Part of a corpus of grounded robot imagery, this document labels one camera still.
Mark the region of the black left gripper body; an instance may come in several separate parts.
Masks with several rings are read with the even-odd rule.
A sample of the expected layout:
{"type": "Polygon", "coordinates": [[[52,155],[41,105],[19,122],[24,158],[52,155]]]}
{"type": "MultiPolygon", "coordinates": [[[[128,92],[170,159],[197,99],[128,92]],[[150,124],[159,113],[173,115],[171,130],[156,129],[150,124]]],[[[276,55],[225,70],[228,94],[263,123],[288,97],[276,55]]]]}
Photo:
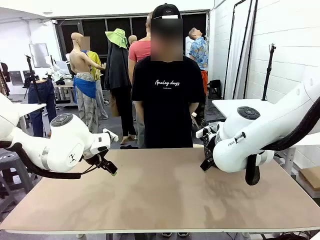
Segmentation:
{"type": "Polygon", "coordinates": [[[89,165],[101,167],[103,163],[103,159],[104,157],[101,156],[100,153],[98,153],[88,159],[85,159],[85,161],[89,165]]]}

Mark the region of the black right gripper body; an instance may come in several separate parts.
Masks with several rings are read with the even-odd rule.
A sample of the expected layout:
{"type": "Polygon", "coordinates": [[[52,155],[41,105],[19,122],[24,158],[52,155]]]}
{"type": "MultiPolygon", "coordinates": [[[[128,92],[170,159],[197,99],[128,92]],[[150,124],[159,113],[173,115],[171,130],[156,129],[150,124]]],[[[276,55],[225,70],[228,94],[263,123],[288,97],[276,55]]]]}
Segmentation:
{"type": "Polygon", "coordinates": [[[216,133],[208,132],[202,137],[203,145],[204,145],[204,156],[205,161],[212,162],[213,161],[213,150],[216,146],[216,133]]]}

